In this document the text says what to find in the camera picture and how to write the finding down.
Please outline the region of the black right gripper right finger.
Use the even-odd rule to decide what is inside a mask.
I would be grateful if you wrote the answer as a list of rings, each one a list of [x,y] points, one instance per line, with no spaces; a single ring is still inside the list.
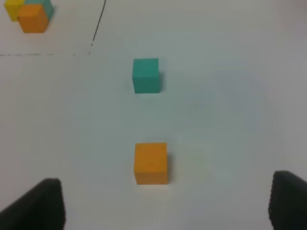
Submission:
[[[289,171],[275,171],[268,206],[274,230],[307,228],[307,182]]]

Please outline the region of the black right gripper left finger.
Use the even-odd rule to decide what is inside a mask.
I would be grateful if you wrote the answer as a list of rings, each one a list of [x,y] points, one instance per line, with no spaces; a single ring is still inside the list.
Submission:
[[[62,230],[66,212],[61,181],[42,180],[0,212],[2,230]]]

